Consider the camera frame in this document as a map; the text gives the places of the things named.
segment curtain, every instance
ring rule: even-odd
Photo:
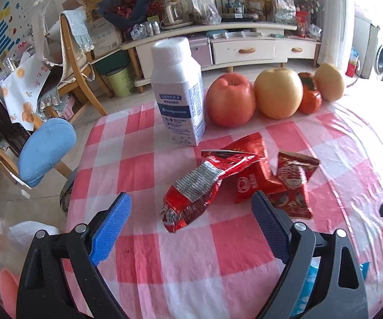
[[[323,29],[318,63],[328,62],[346,71],[354,37],[354,0],[320,0],[325,7],[319,12]]]

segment bottle cap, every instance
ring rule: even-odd
[[[180,63],[191,57],[189,40],[186,37],[163,39],[152,46],[152,57],[155,67],[169,66]]]

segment tv stand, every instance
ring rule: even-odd
[[[232,72],[235,66],[269,63],[280,63],[283,67],[289,58],[313,59],[316,62],[320,50],[321,43],[314,40],[271,37],[273,33],[284,35],[285,30],[296,30],[294,25],[272,22],[228,22],[217,25],[192,25],[162,31],[158,35],[121,44],[120,49],[127,50],[131,58],[135,72],[135,86],[139,92],[143,92],[144,85],[150,84],[153,69],[151,47],[156,41],[223,29],[248,29],[261,32],[263,36],[211,39],[213,65],[202,67],[202,71],[227,68],[228,72]]]

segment washing machine door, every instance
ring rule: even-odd
[[[375,71],[378,74],[383,74],[383,45],[379,48],[376,54]]]

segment white plastic bottle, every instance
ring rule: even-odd
[[[150,78],[163,123],[172,142],[197,146],[205,131],[201,66],[189,40],[175,37],[152,46]]]

